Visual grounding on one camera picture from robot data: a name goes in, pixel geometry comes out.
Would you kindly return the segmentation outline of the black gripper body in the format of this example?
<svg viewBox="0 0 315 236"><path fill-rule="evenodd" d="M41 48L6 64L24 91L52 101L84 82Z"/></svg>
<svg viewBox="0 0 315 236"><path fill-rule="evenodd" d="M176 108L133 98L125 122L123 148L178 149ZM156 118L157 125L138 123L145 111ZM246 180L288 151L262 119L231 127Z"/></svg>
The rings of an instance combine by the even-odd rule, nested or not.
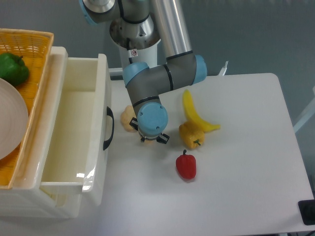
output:
<svg viewBox="0 0 315 236"><path fill-rule="evenodd" d="M144 133L141 129L138 130L138 133L140 135L140 141L145 142L145 141L154 141L157 140L158 137L162 134L161 132L155 135L148 135Z"/></svg>

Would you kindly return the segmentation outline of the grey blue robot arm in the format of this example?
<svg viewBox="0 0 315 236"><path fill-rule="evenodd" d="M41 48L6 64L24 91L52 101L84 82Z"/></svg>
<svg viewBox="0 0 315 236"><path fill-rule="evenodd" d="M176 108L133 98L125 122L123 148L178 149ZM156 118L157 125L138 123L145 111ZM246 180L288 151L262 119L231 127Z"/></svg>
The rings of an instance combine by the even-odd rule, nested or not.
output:
<svg viewBox="0 0 315 236"><path fill-rule="evenodd" d="M122 47L123 80L135 117L130 125L143 141L165 144L168 114L159 96L203 81L207 66L193 53L178 0L82 0L86 21L110 22L110 36Z"/></svg>

